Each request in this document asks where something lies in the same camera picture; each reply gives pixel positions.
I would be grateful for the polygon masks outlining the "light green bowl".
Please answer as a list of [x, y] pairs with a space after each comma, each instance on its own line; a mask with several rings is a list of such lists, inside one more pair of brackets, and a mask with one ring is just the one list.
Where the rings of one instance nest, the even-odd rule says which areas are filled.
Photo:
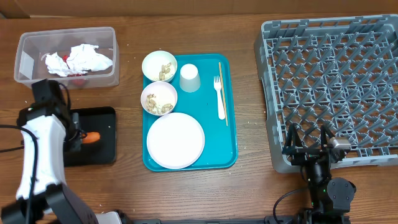
[[178, 63], [177, 59], [169, 52], [158, 50], [148, 54], [142, 62], [142, 72], [150, 81], [160, 81], [159, 72], [161, 71], [161, 66], [166, 65], [169, 62], [172, 63], [170, 67], [171, 76], [169, 79], [162, 82], [171, 82], [177, 72]]

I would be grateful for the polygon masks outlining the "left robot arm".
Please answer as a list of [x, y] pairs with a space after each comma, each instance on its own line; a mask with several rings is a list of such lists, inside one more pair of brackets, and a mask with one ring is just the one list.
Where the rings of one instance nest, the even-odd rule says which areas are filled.
[[112, 107], [71, 108], [68, 89], [55, 80], [32, 84], [34, 103], [20, 110], [24, 165], [16, 201], [1, 210], [3, 223], [130, 223], [120, 210], [96, 214], [69, 188], [67, 166], [116, 160], [116, 112]]

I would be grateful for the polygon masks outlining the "pink round plate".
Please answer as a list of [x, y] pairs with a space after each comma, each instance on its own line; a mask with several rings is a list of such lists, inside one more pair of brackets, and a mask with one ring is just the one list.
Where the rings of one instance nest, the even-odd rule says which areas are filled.
[[146, 143], [149, 155], [158, 165], [166, 169], [183, 169], [201, 156], [205, 133], [192, 116], [169, 113], [152, 124]]

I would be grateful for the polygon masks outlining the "orange carrot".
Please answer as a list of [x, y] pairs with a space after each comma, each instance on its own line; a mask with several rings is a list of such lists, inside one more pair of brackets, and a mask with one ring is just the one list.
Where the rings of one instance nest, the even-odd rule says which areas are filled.
[[89, 132], [84, 135], [82, 139], [83, 144], [91, 144], [101, 139], [101, 135], [98, 132]]

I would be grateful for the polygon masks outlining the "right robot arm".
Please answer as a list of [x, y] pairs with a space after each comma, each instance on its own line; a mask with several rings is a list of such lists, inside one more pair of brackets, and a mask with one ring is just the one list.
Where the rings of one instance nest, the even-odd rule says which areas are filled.
[[345, 158], [351, 144], [345, 137], [335, 136], [323, 125], [319, 146], [305, 147], [294, 124], [289, 126], [282, 153], [291, 157], [291, 164], [300, 168], [307, 186], [281, 196], [278, 201], [296, 192], [308, 190], [311, 207], [303, 208], [288, 223], [349, 223], [346, 214], [356, 193], [354, 183], [344, 178], [333, 178], [331, 165]]

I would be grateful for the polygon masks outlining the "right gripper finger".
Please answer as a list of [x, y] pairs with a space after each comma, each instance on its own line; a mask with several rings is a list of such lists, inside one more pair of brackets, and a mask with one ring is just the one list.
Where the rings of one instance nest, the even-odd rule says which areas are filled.
[[323, 124], [320, 128], [321, 133], [321, 148], [332, 148], [332, 141], [335, 135], [330, 131], [329, 127]]
[[291, 124], [289, 126], [289, 130], [287, 133], [286, 141], [284, 144], [284, 152], [292, 152], [297, 147], [302, 147], [302, 142], [297, 132], [297, 128], [295, 124]]

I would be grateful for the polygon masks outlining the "white upturned cup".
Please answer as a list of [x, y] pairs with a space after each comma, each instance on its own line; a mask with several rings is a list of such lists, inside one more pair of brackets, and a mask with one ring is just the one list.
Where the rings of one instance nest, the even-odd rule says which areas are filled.
[[180, 88], [187, 93], [193, 93], [200, 85], [198, 68], [191, 63], [183, 65], [180, 69]]

